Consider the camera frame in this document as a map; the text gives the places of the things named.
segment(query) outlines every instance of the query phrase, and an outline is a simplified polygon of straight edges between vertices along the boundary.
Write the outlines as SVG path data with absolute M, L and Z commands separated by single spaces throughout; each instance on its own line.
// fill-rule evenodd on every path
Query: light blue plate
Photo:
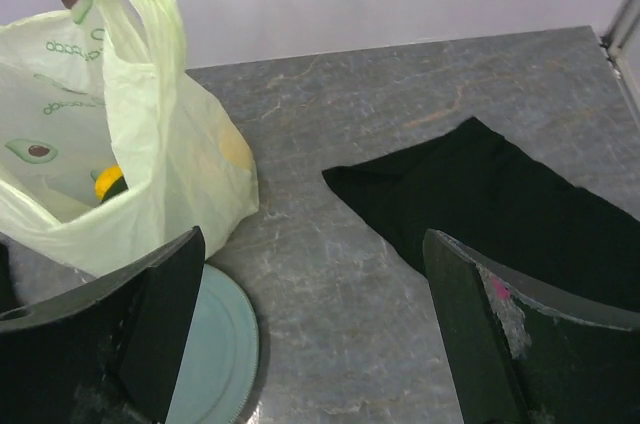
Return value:
M 258 325 L 242 289 L 205 265 L 166 424 L 232 424 L 258 368 Z

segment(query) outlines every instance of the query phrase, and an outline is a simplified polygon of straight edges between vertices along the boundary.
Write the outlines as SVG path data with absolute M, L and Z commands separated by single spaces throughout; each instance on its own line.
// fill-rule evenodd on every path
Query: gray tabletop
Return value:
M 191 75 L 222 101 L 259 169 L 260 211 L 213 259 L 247 291 L 261 328 L 241 423 L 462 423 L 427 281 L 327 189 L 323 169 L 475 115 L 640 217 L 640 133 L 588 28 Z M 25 272 L 23 295 L 39 274 L 47 296 L 86 278 L 44 263 Z

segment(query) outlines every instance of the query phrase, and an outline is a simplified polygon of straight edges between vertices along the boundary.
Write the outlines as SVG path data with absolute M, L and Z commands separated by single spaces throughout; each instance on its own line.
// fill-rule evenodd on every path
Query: bag handle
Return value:
M 142 19 L 153 64 L 161 79 L 177 79 L 186 66 L 186 37 L 176 0 L 129 0 Z

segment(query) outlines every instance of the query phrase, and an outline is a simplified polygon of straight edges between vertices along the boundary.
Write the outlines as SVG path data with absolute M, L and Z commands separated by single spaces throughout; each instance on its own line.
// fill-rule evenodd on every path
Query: black object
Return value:
M 127 181 L 125 181 L 124 176 L 120 176 L 115 180 L 113 184 L 111 184 L 111 187 L 107 190 L 107 192 L 104 193 L 104 197 L 102 198 L 102 201 L 100 201 L 100 204 L 104 204 L 109 199 L 116 197 L 118 194 L 126 191 L 127 189 L 129 189 L 129 186 L 127 186 Z
M 0 320 L 9 318 L 9 316 L 2 316 L 3 313 L 10 312 L 20 306 L 20 301 L 13 289 L 9 251 L 0 244 Z
M 0 422 L 164 422 L 204 260 L 195 228 L 0 322 Z
M 432 141 L 323 174 L 422 274 L 424 233 L 439 229 L 547 284 L 640 311 L 640 223 L 475 118 Z
M 423 251 L 466 423 L 492 422 L 489 418 L 517 424 L 640 422 L 637 327 L 585 325 L 543 314 L 513 297 L 531 346 L 512 360 L 476 268 L 487 268 L 489 260 L 434 231 L 425 234 Z M 581 305 L 580 299 L 569 301 Z

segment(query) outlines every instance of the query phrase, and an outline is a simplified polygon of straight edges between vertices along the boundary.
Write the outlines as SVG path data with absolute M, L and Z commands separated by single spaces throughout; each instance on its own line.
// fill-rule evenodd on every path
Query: metal frame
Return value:
M 635 103 L 635 106 L 632 106 L 634 118 L 640 125 L 640 88 L 636 84 L 639 80 L 634 79 L 625 56 L 627 44 L 632 38 L 640 38 L 639 36 L 640 0 L 624 0 L 613 24 L 602 37 L 602 45 L 619 78 L 622 92 L 631 103 Z

